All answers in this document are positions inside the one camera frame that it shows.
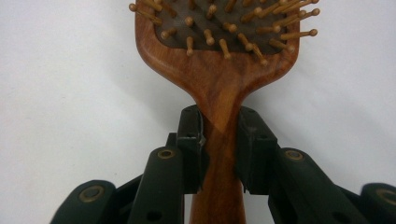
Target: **hairbrush handle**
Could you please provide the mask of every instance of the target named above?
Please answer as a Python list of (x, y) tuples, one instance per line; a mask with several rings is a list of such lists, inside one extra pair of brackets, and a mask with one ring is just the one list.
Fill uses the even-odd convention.
[[(137, 49), (148, 66), (194, 99), (204, 117), (210, 162), (203, 189), (193, 197), (191, 223), (245, 223), (242, 186), (234, 172), (237, 115), (251, 92), (292, 68), (299, 51), (300, 20), (308, 13), (295, 8), (271, 14), (300, 1), (245, 1), (248, 8), (230, 0), (216, 2), (216, 11), (210, 13), (206, 0), (155, 1), (176, 14), (155, 12), (146, 1), (151, 0), (132, 5), (139, 12)], [(263, 10), (255, 9), (257, 5)], [(295, 35), (279, 39), (283, 34)]]

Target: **black plastic part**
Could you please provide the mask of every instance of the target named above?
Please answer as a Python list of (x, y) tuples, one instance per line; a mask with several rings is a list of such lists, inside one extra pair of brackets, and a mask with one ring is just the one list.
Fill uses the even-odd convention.
[(152, 151), (128, 224), (183, 223), (183, 157), (176, 147)]
[(209, 158), (203, 150), (202, 116), (196, 105), (181, 111), (177, 129), (176, 147), (183, 153), (184, 193), (196, 193), (204, 181)]
[(354, 192), (351, 192), (351, 191), (344, 189), (340, 186), (338, 186), (338, 188), (349, 199), (349, 201), (352, 202), (353, 205), (355, 205), (355, 207), (357, 207), (359, 209), (360, 204), (361, 204), (361, 197), (359, 195), (355, 194)]
[(126, 223), (128, 221), (141, 180), (142, 175), (117, 188), (118, 214), (115, 218), (117, 220), (116, 223)]
[[(271, 189), (271, 213), (297, 215), (294, 222), (274, 219), (276, 223), (368, 223), (306, 153), (294, 148), (280, 148), (276, 151), (274, 166), (276, 179), (284, 191)], [(294, 212), (281, 211), (282, 208), (276, 206), (283, 203), (279, 198), (290, 201)]]
[(51, 224), (112, 223), (116, 213), (112, 183), (92, 180), (75, 188), (59, 207)]
[(169, 133), (165, 145), (167, 147), (175, 147), (177, 145), (177, 133)]
[(290, 203), (285, 190), (274, 180), (271, 187), (268, 205), (276, 224), (297, 223), (297, 214)]
[(396, 223), (396, 188), (387, 184), (367, 184), (361, 190), (361, 211), (371, 223)]
[(260, 115), (242, 106), (239, 111), (235, 171), (250, 194), (268, 194), (277, 139)]

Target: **metal rivet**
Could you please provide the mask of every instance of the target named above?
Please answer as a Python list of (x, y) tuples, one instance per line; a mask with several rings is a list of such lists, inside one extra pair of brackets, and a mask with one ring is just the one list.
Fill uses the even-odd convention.
[(174, 157), (175, 155), (176, 155), (175, 152), (171, 149), (163, 149), (158, 152), (158, 157), (163, 160), (170, 159), (170, 158)]
[(385, 202), (396, 205), (396, 192), (389, 189), (377, 189), (375, 192)]
[(99, 185), (90, 186), (79, 194), (79, 199), (84, 203), (91, 203), (105, 194), (105, 188)]
[(295, 150), (287, 150), (285, 152), (286, 157), (294, 161), (300, 161), (304, 158), (303, 154)]

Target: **white background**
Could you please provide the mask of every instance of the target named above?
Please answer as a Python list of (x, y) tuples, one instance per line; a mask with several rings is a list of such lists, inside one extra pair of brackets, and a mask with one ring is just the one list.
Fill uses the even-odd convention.
[[(0, 2), (0, 223), (48, 223), (79, 184), (140, 175), (193, 104), (140, 59), (129, 3)], [(318, 36), (245, 105), (334, 183), (396, 186), (396, 2), (313, 7)], [(247, 223), (272, 222), (266, 200), (246, 196)]]

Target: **wood grain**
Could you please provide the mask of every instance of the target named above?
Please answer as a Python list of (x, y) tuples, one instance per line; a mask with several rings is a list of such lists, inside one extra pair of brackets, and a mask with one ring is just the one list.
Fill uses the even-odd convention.
[[(299, 32), (300, 24), (287, 29), (288, 33)], [(163, 45), (153, 24), (139, 15), (135, 17), (135, 34), (138, 51), (147, 65), (190, 94), (204, 116), (210, 164), (203, 190), (193, 197), (191, 223), (245, 223), (242, 188), (233, 170), (237, 114), (251, 92), (291, 69), (299, 40), (287, 42), (295, 47), (294, 52), (265, 55), (269, 63), (262, 66), (251, 53), (232, 52), (231, 60), (224, 60), (221, 52), (196, 49), (188, 57), (185, 49)]]

